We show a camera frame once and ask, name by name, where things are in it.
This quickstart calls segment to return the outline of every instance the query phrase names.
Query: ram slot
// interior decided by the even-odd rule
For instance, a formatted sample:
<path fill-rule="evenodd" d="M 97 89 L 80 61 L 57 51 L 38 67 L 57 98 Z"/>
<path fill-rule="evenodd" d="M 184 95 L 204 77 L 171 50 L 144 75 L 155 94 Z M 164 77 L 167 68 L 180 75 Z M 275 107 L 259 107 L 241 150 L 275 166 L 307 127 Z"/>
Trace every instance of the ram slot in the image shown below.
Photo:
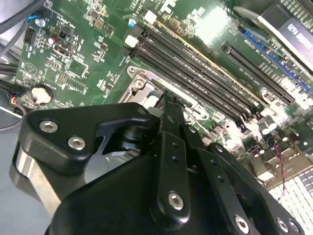
<path fill-rule="evenodd" d="M 163 63 L 162 60 L 156 55 L 151 55 L 146 50 L 141 49 L 135 52 L 135 56 L 142 60 L 145 64 L 159 71 L 163 76 L 168 77 L 172 82 L 176 83 L 185 92 L 195 95 L 195 98 L 201 100 L 203 103 L 206 103 L 209 106 L 214 107 L 217 111 L 222 113 L 228 119 L 231 119 L 233 121 L 239 120 L 236 114 L 232 113 L 230 110 L 228 110 L 215 100 L 210 99 L 206 94 L 202 93 L 199 89 L 192 86 L 192 84 L 185 81 L 183 78 L 180 77 L 179 73 L 169 68 L 167 64 Z"/>
<path fill-rule="evenodd" d="M 200 60 L 195 60 L 197 55 L 190 51 L 183 50 L 164 38 L 162 35 L 157 34 L 155 32 L 150 32 L 147 38 L 147 42 L 149 43 L 158 43 L 161 46 L 169 49 L 174 55 L 174 59 L 180 62 L 183 66 L 189 67 L 191 70 L 197 73 L 198 76 L 204 76 L 207 80 L 210 80 L 215 86 L 219 87 L 219 90 L 223 91 L 225 94 L 228 94 L 233 100 L 240 102 L 242 105 L 245 106 L 246 109 L 249 109 L 252 114 L 257 112 L 255 106 L 247 101 L 241 95 L 238 95 L 236 91 L 234 91 L 231 87 L 229 87 L 225 82 L 224 78 L 218 71 L 214 68 L 209 68 L 208 65 Z"/>
<path fill-rule="evenodd" d="M 144 44 L 143 48 L 149 51 L 151 54 L 157 55 L 162 60 L 166 61 L 169 65 L 173 67 L 174 70 L 180 73 L 181 77 L 183 77 L 184 80 L 188 80 L 190 83 L 201 88 L 201 90 L 205 92 L 206 95 L 210 96 L 212 99 L 217 100 L 220 103 L 223 103 L 224 106 L 232 109 L 237 115 L 242 116 L 245 121 L 249 119 L 250 114 L 247 111 L 237 106 L 231 100 L 228 100 L 224 94 L 220 93 L 220 91 L 214 89 L 213 87 L 211 87 L 211 89 L 208 89 L 208 86 L 210 86 L 210 84 L 207 81 L 201 80 L 199 77 L 195 76 L 190 70 L 182 66 L 176 60 L 173 60 L 173 58 L 169 54 L 167 54 L 167 52 L 161 50 L 160 47 L 154 44 Z"/>

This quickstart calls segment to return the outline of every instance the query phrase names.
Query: cable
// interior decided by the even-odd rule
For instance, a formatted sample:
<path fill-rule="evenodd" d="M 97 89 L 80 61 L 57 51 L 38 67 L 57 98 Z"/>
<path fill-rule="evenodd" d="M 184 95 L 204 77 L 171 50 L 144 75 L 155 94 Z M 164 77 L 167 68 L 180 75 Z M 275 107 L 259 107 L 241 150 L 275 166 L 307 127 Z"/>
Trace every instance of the cable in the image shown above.
<path fill-rule="evenodd" d="M 0 63 L 0 69 L 1 70 L 14 70 L 14 71 L 17 71 L 18 70 L 18 66 L 17 65 Z"/>
<path fill-rule="evenodd" d="M 40 9 L 44 2 L 45 0 L 34 0 L 31 4 L 29 4 L 27 7 L 16 13 L 14 16 L 0 23 L 0 34 L 9 30 L 14 25 L 21 22 L 22 20 L 33 14 L 35 11 Z"/>
<path fill-rule="evenodd" d="M 2 50 L 4 47 L 5 45 L 0 43 L 0 50 Z M 20 63 L 19 56 L 11 50 L 9 50 L 1 59 L 6 60 L 9 63 L 15 64 L 15 65 L 18 65 Z"/>
<path fill-rule="evenodd" d="M 5 47 L 0 51 L 0 57 L 3 57 L 17 42 L 17 40 L 21 37 L 25 30 L 28 28 L 28 22 L 24 22 L 17 33 L 13 36 L 11 41 L 5 45 Z"/>
<path fill-rule="evenodd" d="M 26 110 L 23 108 L 22 105 L 18 104 L 17 101 L 15 100 L 15 97 L 12 97 L 11 98 L 11 104 L 15 105 L 16 107 L 18 107 L 22 113 L 23 113 L 23 116 L 21 118 L 21 120 L 17 121 L 16 123 L 12 124 L 12 125 L 9 125 L 9 126 L 6 126 L 6 127 L 2 127 L 0 128 L 0 132 L 1 131 L 7 131 L 7 130 L 10 130 L 10 129 L 13 129 L 15 127 L 17 127 L 23 120 L 23 117 L 26 115 Z"/>
<path fill-rule="evenodd" d="M 34 19 L 37 17 L 38 17 L 37 15 L 29 16 L 29 17 L 27 17 L 26 22 L 29 22 L 30 19 Z"/>
<path fill-rule="evenodd" d="M 16 70 L 3 70 L 3 69 L 0 69 L 0 74 L 1 75 L 12 75 L 12 76 L 15 76 L 16 75 Z"/>
<path fill-rule="evenodd" d="M 280 199 L 285 195 L 285 191 L 286 191 L 286 185 L 285 185 L 286 171 L 284 170 L 284 157 L 279 150 L 278 144 L 276 144 L 274 148 L 277 151 L 277 156 L 280 158 L 281 175 L 282 175 L 282 180 L 283 180 L 283 192 L 282 192 L 282 195 L 277 199 L 277 201 L 280 201 Z"/>

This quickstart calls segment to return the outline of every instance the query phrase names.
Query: black connector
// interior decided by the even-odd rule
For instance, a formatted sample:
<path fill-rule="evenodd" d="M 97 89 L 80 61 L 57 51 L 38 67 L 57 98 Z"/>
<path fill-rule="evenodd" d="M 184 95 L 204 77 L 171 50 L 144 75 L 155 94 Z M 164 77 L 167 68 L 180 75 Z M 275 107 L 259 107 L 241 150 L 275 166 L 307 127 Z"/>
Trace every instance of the black connector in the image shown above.
<path fill-rule="evenodd" d="M 14 96 L 14 97 L 22 97 L 28 92 L 28 89 L 25 87 L 22 87 L 21 85 L 14 84 L 10 87 L 10 89 L 7 91 L 8 96 Z"/>

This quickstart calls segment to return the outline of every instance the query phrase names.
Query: black ram slot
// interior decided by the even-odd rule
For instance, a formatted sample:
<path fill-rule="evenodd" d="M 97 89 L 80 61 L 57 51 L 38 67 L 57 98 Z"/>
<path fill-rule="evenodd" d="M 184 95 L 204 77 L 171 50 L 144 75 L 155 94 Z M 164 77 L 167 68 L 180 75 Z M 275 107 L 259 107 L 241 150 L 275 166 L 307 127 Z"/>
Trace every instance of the black ram slot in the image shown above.
<path fill-rule="evenodd" d="M 174 71 L 172 71 L 164 63 L 162 63 L 161 60 L 158 60 L 157 57 L 153 57 L 149 55 L 148 53 L 144 51 L 140 51 L 140 50 L 137 51 L 136 56 L 142 61 L 144 61 L 146 64 L 154 67 L 158 71 L 161 71 L 165 76 L 168 76 L 169 78 L 171 78 L 174 82 L 176 82 L 179 86 L 181 86 L 182 89 L 185 89 L 186 91 L 189 91 L 192 94 L 198 96 L 198 98 L 203 100 L 204 103 L 207 103 L 208 105 L 214 107 L 216 110 L 221 112 L 228 119 L 231 119 L 233 121 L 238 120 L 238 117 L 236 117 L 235 114 L 231 113 L 228 109 L 224 108 L 221 104 L 215 102 L 214 100 L 209 99 L 205 94 L 202 94 L 201 92 L 199 92 L 197 88 L 193 87 L 191 84 L 181 79 L 177 74 L 175 74 Z"/>
<path fill-rule="evenodd" d="M 169 54 L 167 54 L 165 51 L 161 50 L 159 47 L 155 46 L 154 44 L 145 44 L 143 46 L 145 50 L 149 51 L 153 56 L 157 55 L 162 60 L 169 63 L 173 69 L 177 70 L 184 78 L 185 80 L 191 80 L 194 84 L 201 87 L 206 92 L 206 94 L 210 95 L 215 100 L 218 100 L 221 103 L 224 103 L 228 108 L 233 109 L 238 115 L 242 115 L 244 120 L 247 121 L 250 117 L 250 114 L 243 110 L 241 107 L 235 105 L 231 100 L 227 100 L 227 98 L 224 96 L 224 94 L 221 94 L 219 91 L 215 90 L 213 87 L 212 89 L 207 89 L 207 86 L 210 86 L 205 81 L 199 79 L 196 77 L 191 71 L 189 71 L 187 68 L 183 67 L 180 63 L 173 60 Z"/>
<path fill-rule="evenodd" d="M 181 62 L 183 61 L 188 67 L 190 67 L 192 70 L 197 71 L 199 73 L 203 73 L 203 75 L 207 76 L 206 79 L 210 78 L 209 80 L 214 83 L 216 86 L 221 87 L 224 92 L 229 93 L 230 96 L 233 97 L 234 100 L 237 100 L 239 102 L 241 102 L 247 109 L 249 109 L 251 111 L 252 114 L 254 114 L 256 112 L 256 109 L 254 108 L 254 105 L 249 103 L 247 100 L 245 100 L 242 96 L 238 95 L 235 93 L 234 90 L 232 90 L 231 87 L 229 87 L 227 84 L 225 84 L 223 81 L 219 80 L 215 74 L 212 74 L 209 71 L 203 71 L 202 68 L 200 67 L 204 67 L 205 66 L 202 64 L 203 61 L 200 60 L 198 62 L 196 62 L 192 56 L 196 57 L 197 55 L 195 55 L 194 53 L 192 53 L 192 55 L 190 55 L 189 53 L 187 53 L 186 51 L 178 48 L 176 45 L 174 45 L 173 43 L 171 43 L 169 40 L 167 40 L 166 38 L 164 38 L 162 35 L 160 34 L 156 34 L 155 32 L 151 32 L 148 36 L 148 38 L 151 37 L 152 38 L 152 42 L 148 41 L 149 43 L 153 43 L 153 41 L 156 41 L 157 43 L 159 43 L 160 45 L 166 47 L 167 49 L 169 49 L 172 53 L 175 54 L 175 56 L 177 58 L 177 60 L 180 60 Z"/>

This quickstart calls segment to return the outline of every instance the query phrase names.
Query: bolt head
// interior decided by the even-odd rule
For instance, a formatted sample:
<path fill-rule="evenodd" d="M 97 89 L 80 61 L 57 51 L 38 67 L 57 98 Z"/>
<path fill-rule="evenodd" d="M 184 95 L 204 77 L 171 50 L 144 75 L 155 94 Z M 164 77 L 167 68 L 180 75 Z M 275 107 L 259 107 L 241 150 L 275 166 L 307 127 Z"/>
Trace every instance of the bolt head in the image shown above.
<path fill-rule="evenodd" d="M 75 150 L 83 150 L 86 147 L 85 141 L 80 137 L 71 137 L 68 139 L 67 143 Z"/>
<path fill-rule="evenodd" d="M 59 129 L 58 124 L 50 120 L 40 122 L 39 127 L 43 132 L 47 133 L 54 133 Z"/>
<path fill-rule="evenodd" d="M 182 210 L 182 208 L 184 207 L 184 202 L 182 198 L 174 192 L 168 195 L 168 202 L 175 210 L 178 211 Z"/>

